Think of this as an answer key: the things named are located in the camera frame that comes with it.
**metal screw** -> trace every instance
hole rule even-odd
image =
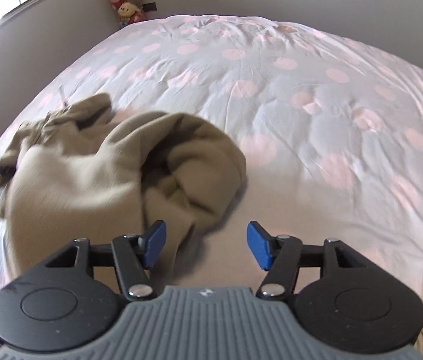
[[[153,293],[153,288],[146,284],[135,284],[128,288],[128,293],[133,298],[145,298]]]
[[[283,287],[281,284],[275,283],[265,284],[263,287],[261,287],[261,293],[269,297],[280,296],[285,293],[285,287]]]

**white fabric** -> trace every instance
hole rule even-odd
[[[22,121],[96,92],[129,115],[199,115],[247,156],[241,200],[176,283],[256,287],[264,273],[248,251],[246,225],[257,220],[305,243],[338,237],[423,294],[421,69],[292,23],[218,16],[136,23],[52,81],[0,138],[0,156]],[[5,272],[0,222],[0,286]],[[305,270],[300,285],[317,277]]]

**white logo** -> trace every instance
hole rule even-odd
[[[213,295],[214,292],[210,290],[209,288],[205,288],[203,291],[200,291],[199,294],[201,296],[204,296],[205,298],[208,298],[210,295]]]

